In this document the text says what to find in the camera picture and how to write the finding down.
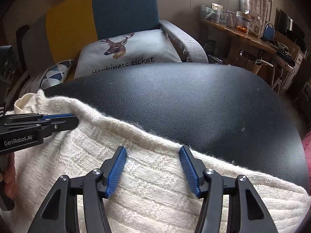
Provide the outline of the person left hand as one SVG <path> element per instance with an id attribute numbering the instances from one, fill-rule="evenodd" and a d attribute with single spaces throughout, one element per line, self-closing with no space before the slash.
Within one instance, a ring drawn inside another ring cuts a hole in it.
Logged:
<path id="1" fill-rule="evenodd" d="M 4 176 L 4 191 L 6 196 L 10 199 L 14 199 L 17 194 L 16 184 L 16 170 L 15 170 L 15 154 L 10 153 L 8 155 L 8 165 L 3 173 Z"/>

